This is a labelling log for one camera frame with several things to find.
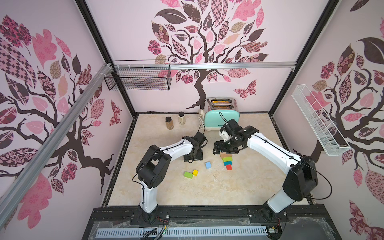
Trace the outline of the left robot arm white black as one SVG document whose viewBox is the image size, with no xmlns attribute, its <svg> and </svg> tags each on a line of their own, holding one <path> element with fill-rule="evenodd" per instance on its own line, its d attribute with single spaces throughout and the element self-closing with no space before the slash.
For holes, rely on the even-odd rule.
<svg viewBox="0 0 384 240">
<path fill-rule="evenodd" d="M 187 163 L 202 161 L 203 148 L 207 143 L 205 135 L 197 132 L 193 137 L 184 136 L 179 142 L 170 146 L 152 145 L 148 148 L 136 168 L 134 177 L 138 180 L 132 179 L 141 185 L 142 196 L 139 206 L 145 214 L 151 214 L 158 207 L 157 187 L 164 180 L 171 162 L 180 157 Z"/>
</svg>

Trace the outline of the natural wood plank block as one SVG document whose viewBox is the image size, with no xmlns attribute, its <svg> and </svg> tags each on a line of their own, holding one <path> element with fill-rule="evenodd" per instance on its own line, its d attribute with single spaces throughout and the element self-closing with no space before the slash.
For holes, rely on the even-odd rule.
<svg viewBox="0 0 384 240">
<path fill-rule="evenodd" d="M 221 153 L 220 154 L 221 159 L 231 158 L 232 156 L 233 156 L 232 154 L 226 154 L 226 153 Z"/>
</svg>

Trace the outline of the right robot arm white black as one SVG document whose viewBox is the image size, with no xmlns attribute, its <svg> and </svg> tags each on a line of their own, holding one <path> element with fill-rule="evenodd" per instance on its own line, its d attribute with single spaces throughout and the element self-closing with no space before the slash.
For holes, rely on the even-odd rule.
<svg viewBox="0 0 384 240">
<path fill-rule="evenodd" d="M 302 201 L 319 183 L 311 157 L 285 150 L 252 126 L 242 128 L 235 120 L 229 120 L 221 127 L 219 136 L 222 140 L 214 143 L 213 154 L 238 154 L 249 148 L 267 158 L 286 175 L 282 188 L 263 204 L 262 214 L 266 219 Z"/>
</svg>

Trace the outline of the green block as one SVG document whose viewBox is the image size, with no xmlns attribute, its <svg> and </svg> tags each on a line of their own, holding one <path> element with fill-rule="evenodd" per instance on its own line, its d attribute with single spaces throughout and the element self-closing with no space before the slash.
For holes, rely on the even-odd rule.
<svg viewBox="0 0 384 240">
<path fill-rule="evenodd" d="M 223 162 L 231 162 L 233 160 L 232 157 L 224 157 L 222 158 Z"/>
<path fill-rule="evenodd" d="M 184 177 L 186 177 L 188 179 L 192 179 L 194 177 L 194 174 L 193 173 L 189 173 L 189 172 L 184 172 Z"/>
</svg>

